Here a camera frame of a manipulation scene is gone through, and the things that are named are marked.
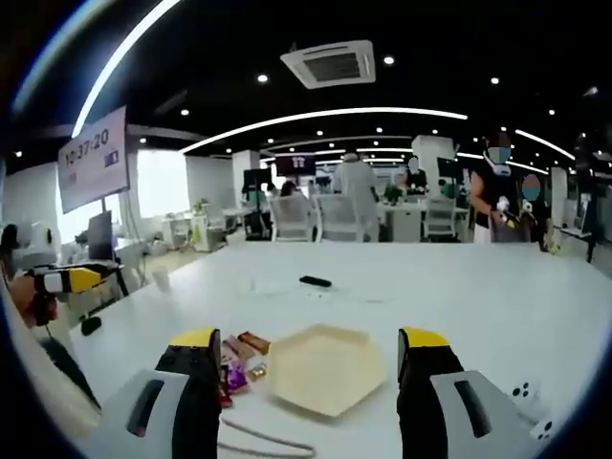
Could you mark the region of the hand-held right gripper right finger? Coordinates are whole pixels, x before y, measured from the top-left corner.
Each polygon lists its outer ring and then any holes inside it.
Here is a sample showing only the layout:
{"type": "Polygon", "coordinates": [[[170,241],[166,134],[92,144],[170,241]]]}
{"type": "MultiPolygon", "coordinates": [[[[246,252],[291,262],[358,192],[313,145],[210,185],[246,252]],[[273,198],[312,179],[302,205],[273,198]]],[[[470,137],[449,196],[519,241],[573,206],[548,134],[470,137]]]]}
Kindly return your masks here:
{"type": "Polygon", "coordinates": [[[398,335],[397,414],[404,458],[536,458],[538,441],[515,404],[477,371],[466,371],[441,335],[398,335]]]}

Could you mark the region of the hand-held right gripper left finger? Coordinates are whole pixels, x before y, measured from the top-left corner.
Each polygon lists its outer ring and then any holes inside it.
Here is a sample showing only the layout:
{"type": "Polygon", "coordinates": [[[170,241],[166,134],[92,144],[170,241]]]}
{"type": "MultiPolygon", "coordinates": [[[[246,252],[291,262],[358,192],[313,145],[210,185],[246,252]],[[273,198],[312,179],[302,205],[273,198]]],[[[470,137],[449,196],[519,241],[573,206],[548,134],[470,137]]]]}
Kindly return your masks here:
{"type": "Polygon", "coordinates": [[[171,340],[157,365],[134,375],[104,405],[100,458],[215,458],[221,413],[217,328],[171,340]]]}

